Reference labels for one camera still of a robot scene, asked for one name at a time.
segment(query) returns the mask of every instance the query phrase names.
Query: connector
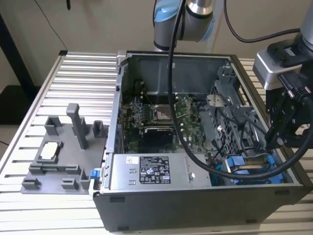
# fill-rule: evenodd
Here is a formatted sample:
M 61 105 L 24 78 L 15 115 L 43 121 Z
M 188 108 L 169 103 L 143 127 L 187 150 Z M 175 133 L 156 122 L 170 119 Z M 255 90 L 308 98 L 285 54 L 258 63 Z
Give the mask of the connector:
M 90 172 L 90 178 L 99 180 L 100 179 L 100 173 L 101 173 L 100 169 L 93 169 Z
M 219 145 L 217 144 L 217 142 L 216 142 L 216 140 L 214 139 L 214 140 L 212 140 L 211 141 L 211 143 L 212 143 L 212 145 L 216 148 L 216 149 L 218 149 L 219 148 Z
M 219 126 L 217 127 L 217 130 L 218 130 L 218 132 L 222 132 L 222 131 L 224 130 L 224 128 L 222 127 L 222 125 L 219 125 Z
M 303 83 L 302 77 L 293 71 L 282 73 L 278 79 L 291 99 L 302 102 L 305 96 L 311 94 L 310 89 Z

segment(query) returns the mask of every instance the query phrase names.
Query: black floor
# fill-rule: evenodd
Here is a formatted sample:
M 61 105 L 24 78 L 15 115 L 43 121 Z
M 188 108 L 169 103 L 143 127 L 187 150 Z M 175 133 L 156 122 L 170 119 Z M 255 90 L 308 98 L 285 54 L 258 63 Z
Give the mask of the black floor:
M 0 94 L 0 125 L 20 125 L 31 103 L 21 86 L 5 87 Z

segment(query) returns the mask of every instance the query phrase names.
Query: white component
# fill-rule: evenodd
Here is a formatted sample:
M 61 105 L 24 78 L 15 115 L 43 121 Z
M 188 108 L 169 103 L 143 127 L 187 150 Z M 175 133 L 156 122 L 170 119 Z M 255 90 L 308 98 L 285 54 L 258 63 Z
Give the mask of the white component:
M 126 164 L 138 164 L 139 157 L 127 156 L 126 157 Z
M 41 158 L 46 160 L 51 160 L 54 157 L 55 152 L 57 151 L 58 143 L 57 142 L 48 142 L 45 143 L 43 150 L 41 151 Z
M 221 131 L 223 130 L 223 127 L 222 127 L 221 125 L 219 125 L 219 126 L 217 127 L 217 130 L 218 130 L 219 132 L 221 132 Z

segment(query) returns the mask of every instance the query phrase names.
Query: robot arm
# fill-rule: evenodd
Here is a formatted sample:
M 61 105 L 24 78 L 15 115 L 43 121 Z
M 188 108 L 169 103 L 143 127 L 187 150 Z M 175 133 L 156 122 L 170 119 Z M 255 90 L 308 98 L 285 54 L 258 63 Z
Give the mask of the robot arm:
M 155 9 L 154 45 L 168 51 L 180 0 L 160 0 Z M 213 3 L 211 0 L 187 0 L 179 24 L 177 40 L 200 42 L 206 40 L 213 29 Z
M 312 98 L 313 89 L 313 2 L 300 33 L 257 53 L 253 71 L 266 90 L 266 109 L 271 128 L 265 136 L 267 148 L 280 145 L 300 148 L 308 138 L 309 129 L 302 135 L 296 131 L 310 124 L 309 110 L 303 99 Z

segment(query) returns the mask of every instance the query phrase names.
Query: white wall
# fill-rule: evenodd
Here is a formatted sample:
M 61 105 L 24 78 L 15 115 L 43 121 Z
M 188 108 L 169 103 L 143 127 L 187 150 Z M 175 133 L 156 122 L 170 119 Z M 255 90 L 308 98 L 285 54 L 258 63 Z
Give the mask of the white wall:
M 71 0 L 70 11 L 65 0 L 37 1 L 68 50 L 116 53 L 121 49 L 154 49 L 154 0 Z M 228 11 L 238 34 L 253 38 L 299 27 L 310 1 L 228 0 Z M 33 0 L 0 0 L 0 12 L 31 77 L 40 85 L 63 45 Z M 230 34 L 222 16 L 213 52 L 254 58 L 273 41 L 242 44 Z M 176 51 L 210 52 L 206 43 L 190 42 L 179 42 Z
M 68 50 L 154 50 L 154 0 L 37 0 Z M 0 0 L 0 12 L 30 75 L 42 83 L 63 45 L 33 0 Z M 179 43 L 177 50 L 202 52 L 206 43 Z
M 228 0 L 227 12 L 234 30 L 245 39 L 257 38 L 290 28 L 299 28 L 312 0 Z M 214 53 L 237 54 L 255 58 L 257 51 L 294 35 L 259 43 L 239 42 L 229 31 L 222 16 L 214 44 Z

